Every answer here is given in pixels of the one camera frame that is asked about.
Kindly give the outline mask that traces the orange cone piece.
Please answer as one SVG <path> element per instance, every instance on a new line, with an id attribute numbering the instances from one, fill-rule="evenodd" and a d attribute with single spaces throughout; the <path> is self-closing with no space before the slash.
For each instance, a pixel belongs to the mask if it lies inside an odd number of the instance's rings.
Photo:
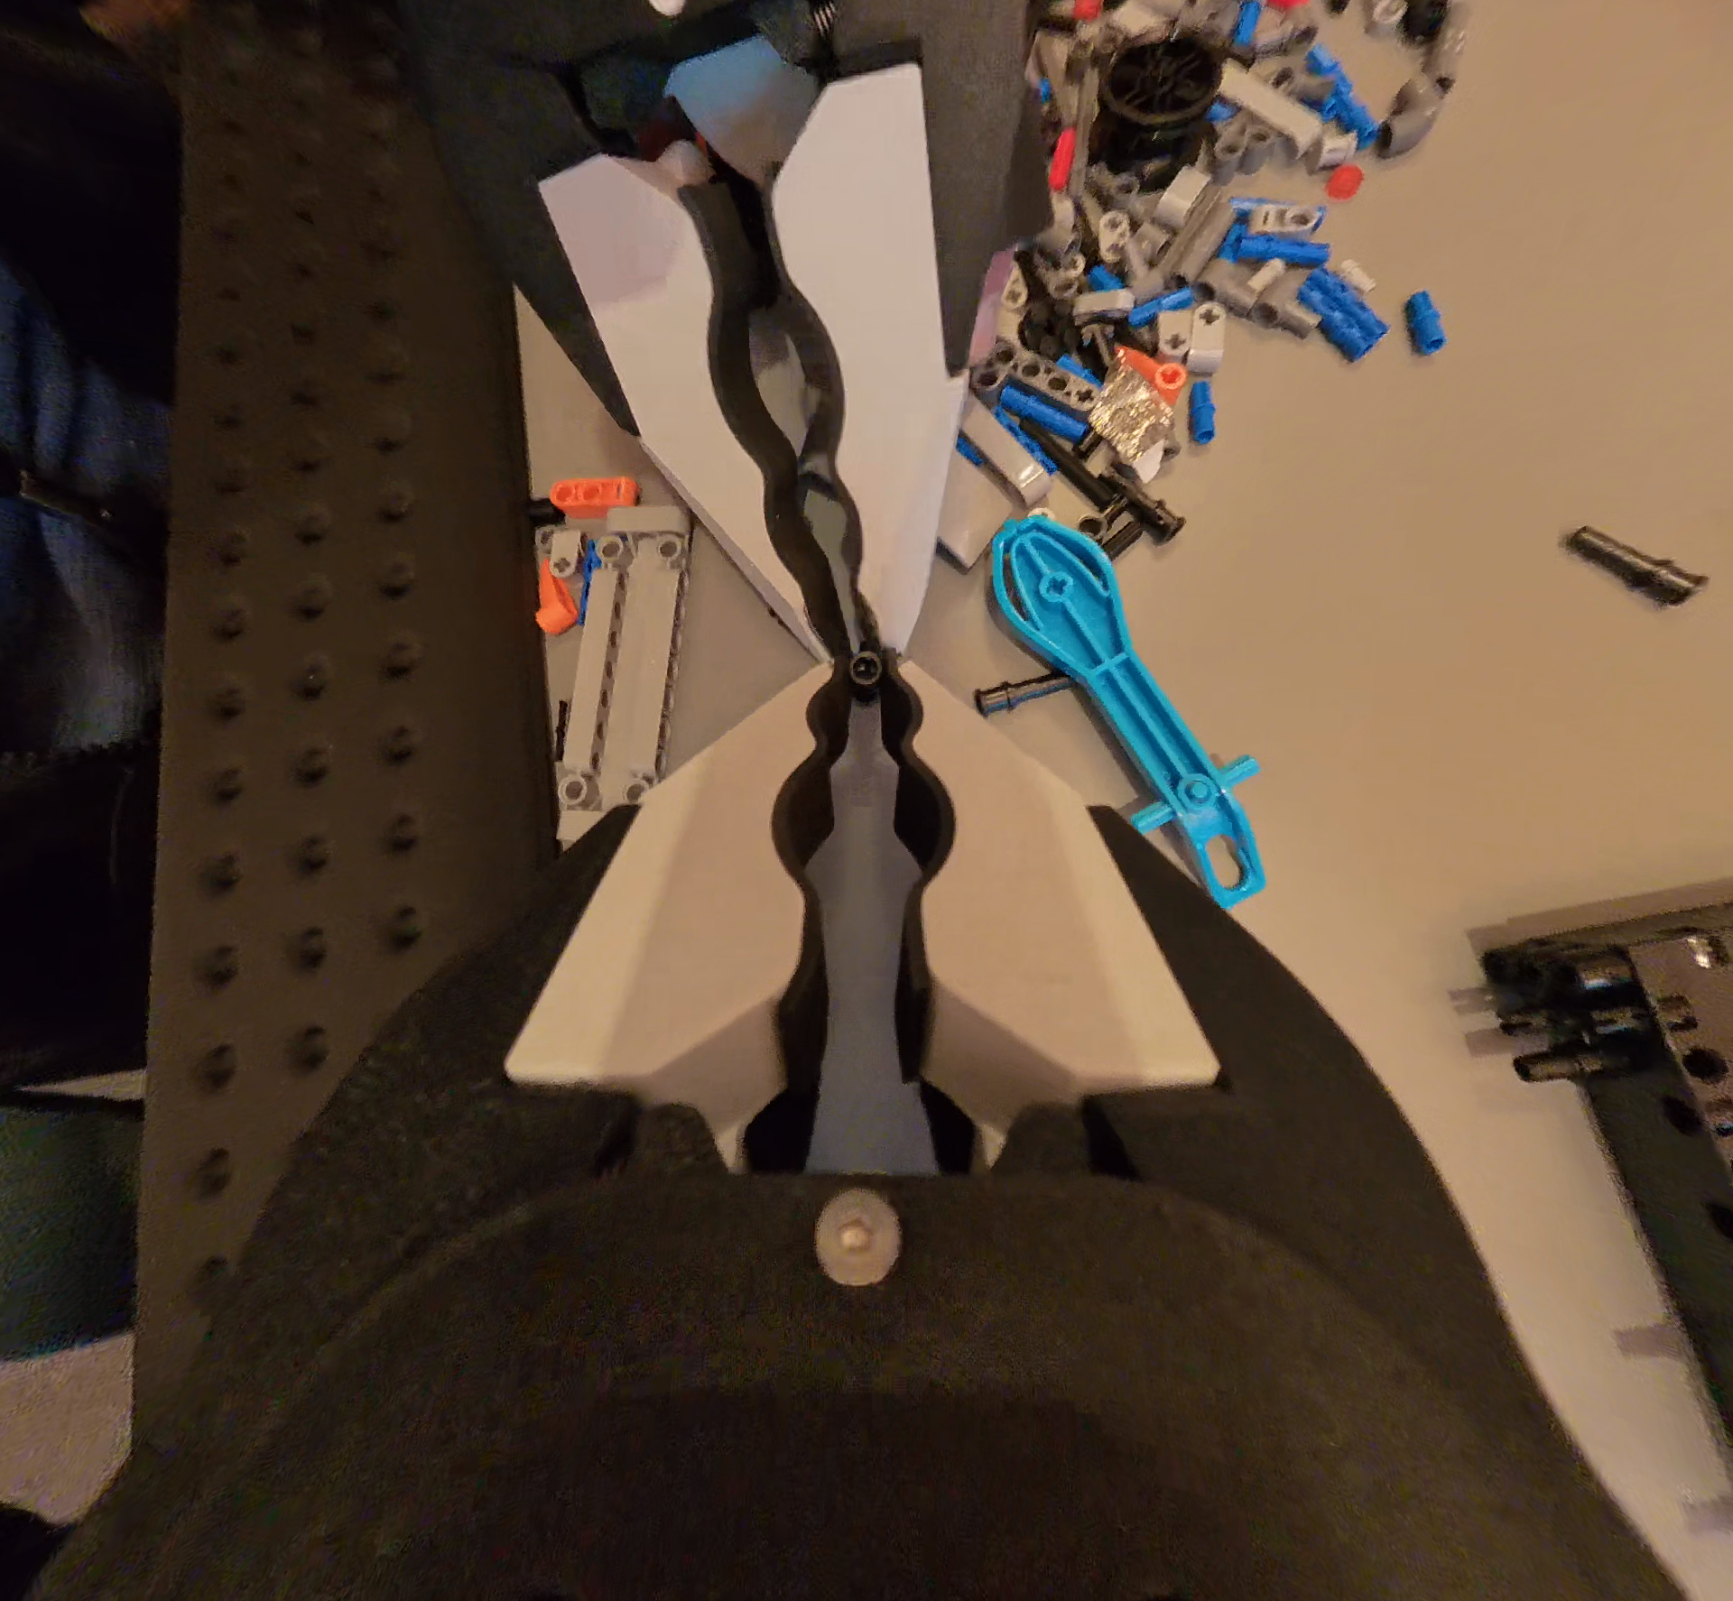
<path id="1" fill-rule="evenodd" d="M 582 626 L 588 539 L 582 530 L 542 530 L 536 539 L 536 626 L 564 637 Z"/>

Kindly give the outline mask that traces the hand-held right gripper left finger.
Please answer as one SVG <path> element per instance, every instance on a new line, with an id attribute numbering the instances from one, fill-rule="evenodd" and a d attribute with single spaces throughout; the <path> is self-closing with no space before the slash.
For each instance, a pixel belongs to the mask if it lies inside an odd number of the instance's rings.
<path id="1" fill-rule="evenodd" d="M 806 873 L 830 838 L 852 667 L 815 669 L 630 812 L 625 838 L 505 1060 L 531 1089 L 588 1089 L 702 1115 L 726 1167 L 807 1071 L 789 1001 L 822 982 Z"/>

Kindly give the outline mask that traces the grey frame piece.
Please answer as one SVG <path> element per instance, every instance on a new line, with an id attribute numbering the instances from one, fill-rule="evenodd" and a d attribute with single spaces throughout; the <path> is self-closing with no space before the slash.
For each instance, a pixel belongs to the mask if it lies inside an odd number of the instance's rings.
<path id="1" fill-rule="evenodd" d="M 556 836 L 577 844 L 604 814 L 639 807 L 663 777 L 691 576 L 682 506 L 619 508 L 556 565 L 588 567 L 575 678 L 556 716 Z"/>

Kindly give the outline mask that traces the cyan frame piece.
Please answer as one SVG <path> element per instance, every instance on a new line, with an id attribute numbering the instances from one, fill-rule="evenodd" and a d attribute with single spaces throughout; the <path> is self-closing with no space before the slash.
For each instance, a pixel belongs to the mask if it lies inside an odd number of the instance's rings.
<path id="1" fill-rule="evenodd" d="M 1082 692 L 1145 785 L 1130 825 L 1177 833 L 1226 910 L 1261 895 L 1267 868 L 1239 799 L 1261 766 L 1215 759 L 1182 718 L 1134 645 L 1108 552 L 1049 517 L 1010 521 L 990 547 L 990 584 L 1012 635 Z"/>

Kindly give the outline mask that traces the black perforated panel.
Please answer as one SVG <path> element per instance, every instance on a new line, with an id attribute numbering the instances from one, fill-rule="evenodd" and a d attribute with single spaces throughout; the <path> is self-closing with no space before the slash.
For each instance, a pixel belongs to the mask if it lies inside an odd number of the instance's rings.
<path id="1" fill-rule="evenodd" d="M 193 0 L 134 1425 L 553 851 L 516 309 L 394 0 Z"/>

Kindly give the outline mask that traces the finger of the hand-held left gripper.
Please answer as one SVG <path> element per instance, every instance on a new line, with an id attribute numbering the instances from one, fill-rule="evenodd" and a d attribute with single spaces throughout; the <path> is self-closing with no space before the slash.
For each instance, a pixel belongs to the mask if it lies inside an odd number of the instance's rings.
<path id="1" fill-rule="evenodd" d="M 942 331 L 922 69 L 820 84 L 767 40 L 676 67 L 719 169 L 763 194 L 697 217 L 665 296 L 663 467 L 813 656 L 907 645 L 964 408 Z"/>
<path id="2" fill-rule="evenodd" d="M 734 189 L 676 141 L 658 161 L 584 161 L 542 196 L 639 445 L 789 632 L 824 663 L 842 657 L 848 621 L 798 443 L 754 366 L 770 270 Z"/>

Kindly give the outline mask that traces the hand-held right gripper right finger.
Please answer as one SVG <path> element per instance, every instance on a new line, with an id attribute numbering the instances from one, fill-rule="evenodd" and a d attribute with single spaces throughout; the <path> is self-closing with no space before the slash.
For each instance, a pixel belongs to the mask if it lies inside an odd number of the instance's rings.
<path id="1" fill-rule="evenodd" d="M 900 1071 L 942 1176 L 992 1167 L 1034 1107 L 1213 1087 L 1221 1061 L 1086 798 L 927 670 L 885 659 Z"/>

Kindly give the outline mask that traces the black base plate assembly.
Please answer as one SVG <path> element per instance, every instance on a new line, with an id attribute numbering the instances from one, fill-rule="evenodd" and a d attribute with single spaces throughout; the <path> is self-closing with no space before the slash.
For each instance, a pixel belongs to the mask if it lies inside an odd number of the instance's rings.
<path id="1" fill-rule="evenodd" d="M 1476 929 L 1520 1082 L 1583 1095 L 1732 1434 L 1732 882 Z"/>

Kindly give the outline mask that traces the pile of building kit parts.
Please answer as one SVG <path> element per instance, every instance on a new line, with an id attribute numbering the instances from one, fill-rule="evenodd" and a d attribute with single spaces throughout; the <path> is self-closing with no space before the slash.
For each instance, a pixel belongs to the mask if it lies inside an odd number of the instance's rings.
<path id="1" fill-rule="evenodd" d="M 1415 152 L 1463 75 L 1459 0 L 1029 8 L 1049 220 L 990 268 L 938 538 L 959 571 L 1060 480 L 1158 501 L 1182 447 L 1215 442 L 1234 322 L 1319 337 L 1348 362 L 1376 349 L 1391 329 L 1372 277 L 1326 241 L 1328 209 L 1354 200 L 1367 161 Z M 1230 54 L 1199 158 L 1129 174 L 1095 163 L 1103 60 L 1178 32 Z"/>

